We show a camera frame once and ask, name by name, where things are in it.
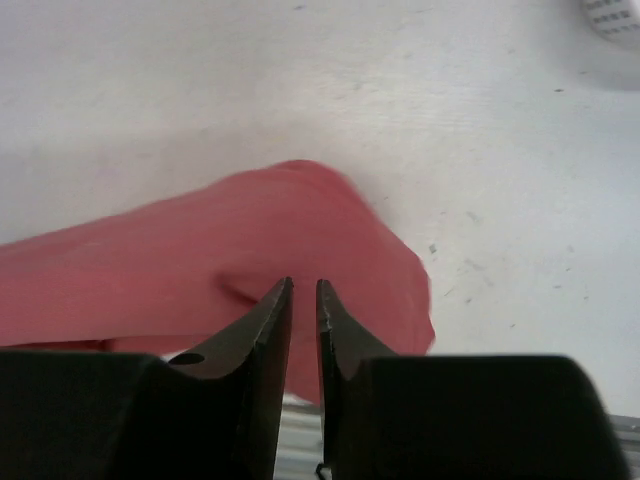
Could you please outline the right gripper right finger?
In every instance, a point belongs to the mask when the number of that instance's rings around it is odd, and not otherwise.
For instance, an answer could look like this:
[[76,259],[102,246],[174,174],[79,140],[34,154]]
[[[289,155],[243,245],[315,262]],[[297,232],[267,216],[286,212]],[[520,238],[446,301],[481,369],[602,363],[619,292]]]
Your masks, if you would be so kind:
[[404,356],[316,287],[323,462],[336,479],[627,479],[588,376],[563,356]]

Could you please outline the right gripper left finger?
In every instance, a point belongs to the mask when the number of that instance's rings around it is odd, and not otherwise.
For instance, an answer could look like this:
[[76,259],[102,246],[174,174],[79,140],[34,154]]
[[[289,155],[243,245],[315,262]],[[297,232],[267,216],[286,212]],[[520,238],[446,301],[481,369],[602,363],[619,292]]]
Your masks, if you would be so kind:
[[293,283],[171,360],[5,349],[5,479],[269,479]]

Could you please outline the pink red t shirt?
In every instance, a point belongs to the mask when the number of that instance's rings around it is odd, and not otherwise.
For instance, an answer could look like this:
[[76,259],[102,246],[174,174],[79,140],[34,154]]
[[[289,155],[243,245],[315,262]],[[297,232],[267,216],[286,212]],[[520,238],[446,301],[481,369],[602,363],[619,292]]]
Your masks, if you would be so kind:
[[339,172],[297,160],[1,248],[5,346],[189,349],[294,283],[286,390],[320,399],[316,284],[385,345],[422,355],[435,332],[419,257]]

